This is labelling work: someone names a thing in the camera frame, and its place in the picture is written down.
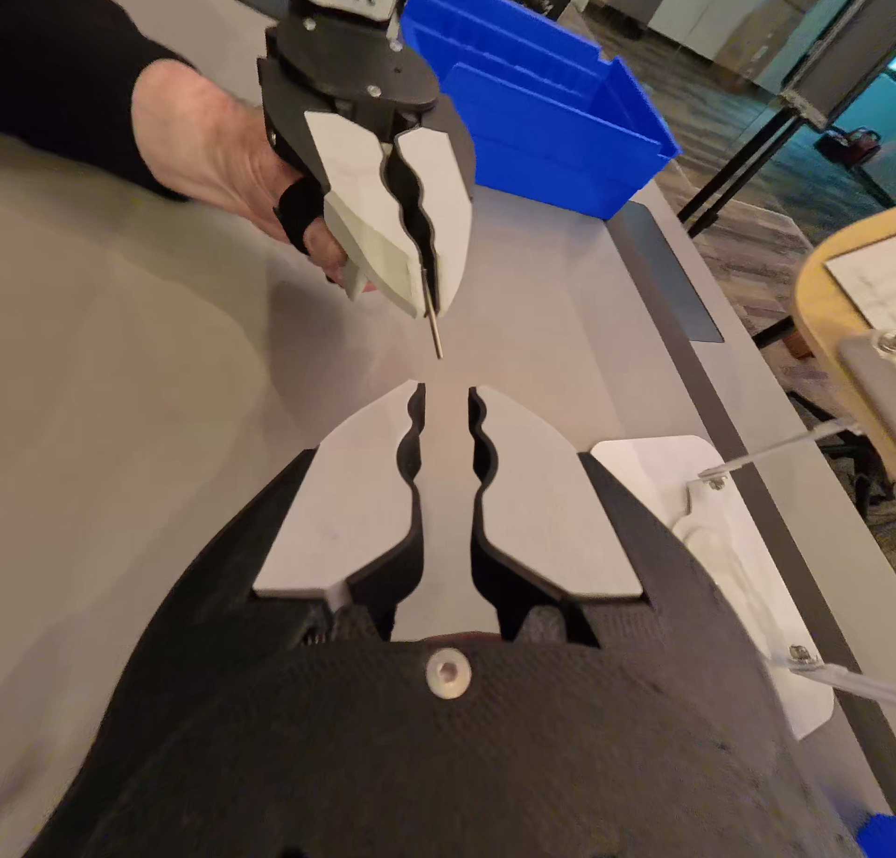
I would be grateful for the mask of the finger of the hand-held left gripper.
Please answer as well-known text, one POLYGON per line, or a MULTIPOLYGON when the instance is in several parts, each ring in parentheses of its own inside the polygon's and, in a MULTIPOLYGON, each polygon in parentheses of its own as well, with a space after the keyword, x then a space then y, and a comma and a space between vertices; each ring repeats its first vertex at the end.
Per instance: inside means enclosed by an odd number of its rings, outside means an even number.
POLYGON ((462 284, 472 228, 472 199, 447 134, 417 127, 394 148, 420 187, 417 210, 429 227, 435 314, 443 316, 462 284))
POLYGON ((376 135, 334 113, 305 112, 329 189, 323 219, 347 255, 342 283, 352 301, 368 284, 413 318, 425 314, 420 249, 384 181, 376 135))

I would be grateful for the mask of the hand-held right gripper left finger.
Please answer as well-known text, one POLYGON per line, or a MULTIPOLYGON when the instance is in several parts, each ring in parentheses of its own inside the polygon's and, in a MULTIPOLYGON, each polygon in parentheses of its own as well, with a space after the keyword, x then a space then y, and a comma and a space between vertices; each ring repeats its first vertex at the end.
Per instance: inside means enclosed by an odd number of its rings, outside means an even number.
POLYGON ((392 639, 398 606, 424 571, 416 478, 425 384, 408 380, 321 442, 252 583, 259 598, 363 607, 392 639))

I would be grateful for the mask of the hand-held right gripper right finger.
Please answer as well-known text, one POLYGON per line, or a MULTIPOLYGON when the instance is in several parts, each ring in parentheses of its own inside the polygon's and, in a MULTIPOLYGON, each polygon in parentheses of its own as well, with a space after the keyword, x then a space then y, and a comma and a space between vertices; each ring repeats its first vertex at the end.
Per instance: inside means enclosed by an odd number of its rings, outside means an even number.
POLYGON ((468 393, 478 487, 470 568, 516 640, 531 611, 559 612, 566 638, 596 643, 586 610, 644 598, 623 544, 572 444, 552 425, 490 386, 468 393))

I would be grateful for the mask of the silver metal bolt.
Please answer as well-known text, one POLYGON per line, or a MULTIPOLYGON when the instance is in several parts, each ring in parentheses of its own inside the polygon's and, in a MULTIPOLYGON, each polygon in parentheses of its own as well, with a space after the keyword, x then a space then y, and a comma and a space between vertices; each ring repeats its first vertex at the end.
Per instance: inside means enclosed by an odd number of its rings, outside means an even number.
POLYGON ((444 356, 443 348, 442 348, 442 340, 441 340, 440 332, 438 329, 437 314, 436 314, 435 307, 434 307, 434 299, 433 299, 430 284, 428 281, 427 271, 424 269, 421 272, 421 279, 422 279, 422 289, 423 289, 423 296, 424 296, 424 302, 425 302, 425 312, 426 312, 425 316, 426 316, 426 319, 428 320, 428 325, 429 325, 431 337, 432 337, 433 344, 434 344, 435 356, 437 359, 441 360, 441 359, 443 359, 443 356, 444 356))

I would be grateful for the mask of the person's left forearm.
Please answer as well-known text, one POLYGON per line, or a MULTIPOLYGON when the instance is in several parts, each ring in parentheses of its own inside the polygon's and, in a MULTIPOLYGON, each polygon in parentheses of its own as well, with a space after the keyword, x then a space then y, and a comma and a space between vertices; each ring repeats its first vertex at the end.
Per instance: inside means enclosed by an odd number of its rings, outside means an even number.
POLYGON ((1 0, 2 134, 185 202, 133 135, 133 90, 159 60, 186 63, 113 0, 1 0))

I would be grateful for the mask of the person's left hand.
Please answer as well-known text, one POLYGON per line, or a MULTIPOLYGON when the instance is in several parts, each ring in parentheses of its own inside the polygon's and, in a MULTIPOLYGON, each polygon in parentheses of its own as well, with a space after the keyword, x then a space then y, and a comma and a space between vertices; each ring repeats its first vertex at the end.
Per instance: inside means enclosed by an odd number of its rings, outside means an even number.
POLYGON ((260 108, 180 61, 160 59, 136 80, 131 120, 159 184, 288 243, 274 209, 302 175, 271 147, 260 108))

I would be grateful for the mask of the blue plastic bin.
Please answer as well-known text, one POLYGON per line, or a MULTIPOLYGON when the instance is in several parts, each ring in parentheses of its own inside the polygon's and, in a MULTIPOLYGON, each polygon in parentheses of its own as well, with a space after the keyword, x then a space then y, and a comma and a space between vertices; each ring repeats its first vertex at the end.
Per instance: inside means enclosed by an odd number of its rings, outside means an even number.
POLYGON ((608 220, 681 153, 621 57, 510 0, 408 0, 400 30, 471 135, 477 185, 608 220))

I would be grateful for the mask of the white plastic fixture plate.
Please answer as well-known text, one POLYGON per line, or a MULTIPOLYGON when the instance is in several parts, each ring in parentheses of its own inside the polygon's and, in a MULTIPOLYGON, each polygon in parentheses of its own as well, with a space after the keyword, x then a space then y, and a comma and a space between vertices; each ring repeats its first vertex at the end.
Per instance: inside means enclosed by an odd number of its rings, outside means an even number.
POLYGON ((701 563, 763 657, 798 740, 827 724, 833 689, 791 673, 790 647, 820 658, 809 629, 728 477, 715 489, 691 485, 699 472, 722 464, 718 450, 693 435, 605 440, 590 453, 701 563))

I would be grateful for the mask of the clear acrylic rod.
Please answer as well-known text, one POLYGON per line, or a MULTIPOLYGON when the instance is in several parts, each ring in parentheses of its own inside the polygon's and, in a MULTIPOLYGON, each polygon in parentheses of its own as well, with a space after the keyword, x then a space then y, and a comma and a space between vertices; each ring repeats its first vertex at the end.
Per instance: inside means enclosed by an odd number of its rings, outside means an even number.
POLYGON ((872 700, 880 705, 895 707, 895 684, 849 671, 846 667, 823 662, 806 647, 792 645, 787 662, 790 673, 853 696, 872 700))
POLYGON ((811 429, 807 429, 790 438, 780 440, 764 449, 749 452, 742 456, 735 457, 732 460, 704 469, 689 483, 706 483, 715 487, 716 485, 713 483, 718 483, 719 481, 723 482, 731 473, 740 470, 747 465, 756 464, 759 460, 775 456, 793 447, 810 443, 815 444, 825 438, 839 436, 842 433, 857 436, 865 434, 865 432, 859 428, 855 420, 847 417, 835 417, 828 421, 819 422, 811 429))

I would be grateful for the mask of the white cabinet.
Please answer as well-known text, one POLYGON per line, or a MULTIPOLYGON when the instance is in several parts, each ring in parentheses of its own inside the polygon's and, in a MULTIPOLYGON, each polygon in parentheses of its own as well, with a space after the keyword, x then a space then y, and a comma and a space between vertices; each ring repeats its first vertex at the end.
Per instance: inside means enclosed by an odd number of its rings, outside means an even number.
POLYGON ((766 0, 663 0, 647 28, 712 59, 747 15, 766 0))

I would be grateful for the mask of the round wooden table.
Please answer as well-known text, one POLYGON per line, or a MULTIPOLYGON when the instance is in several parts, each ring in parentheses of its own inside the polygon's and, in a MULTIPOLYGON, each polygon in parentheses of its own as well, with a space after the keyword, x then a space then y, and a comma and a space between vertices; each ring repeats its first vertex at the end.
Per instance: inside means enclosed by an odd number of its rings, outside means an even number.
POLYGON ((894 434, 868 404, 837 353, 844 337, 864 335, 869 326, 835 282, 826 263, 894 234, 895 210, 891 208, 848 225, 824 240, 799 270, 790 311, 801 337, 831 378, 840 408, 870 438, 891 477, 895 474, 894 434))

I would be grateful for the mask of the white paper sheet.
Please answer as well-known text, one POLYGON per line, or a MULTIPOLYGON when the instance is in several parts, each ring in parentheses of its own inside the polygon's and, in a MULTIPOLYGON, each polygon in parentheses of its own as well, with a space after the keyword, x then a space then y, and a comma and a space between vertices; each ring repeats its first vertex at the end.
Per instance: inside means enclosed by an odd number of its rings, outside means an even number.
POLYGON ((895 329, 895 237, 853 249, 825 267, 868 326, 895 329))

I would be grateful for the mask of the dark red bag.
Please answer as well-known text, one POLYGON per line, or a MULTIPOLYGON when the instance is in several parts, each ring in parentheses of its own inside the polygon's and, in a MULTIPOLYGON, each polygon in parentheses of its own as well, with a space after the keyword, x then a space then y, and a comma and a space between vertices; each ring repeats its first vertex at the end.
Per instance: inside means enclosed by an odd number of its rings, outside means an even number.
POLYGON ((847 131, 830 127, 815 141, 813 148, 824 159, 844 169, 860 167, 873 158, 882 145, 880 134, 869 127, 847 131))

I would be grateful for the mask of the blue plastic piece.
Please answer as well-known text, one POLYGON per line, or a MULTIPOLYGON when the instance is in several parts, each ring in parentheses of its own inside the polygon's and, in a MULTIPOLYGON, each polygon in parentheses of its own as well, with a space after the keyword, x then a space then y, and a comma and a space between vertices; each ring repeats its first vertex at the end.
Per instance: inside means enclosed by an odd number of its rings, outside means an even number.
POLYGON ((868 816, 857 831, 857 845, 866 857, 887 858, 896 855, 896 818, 877 813, 868 816))

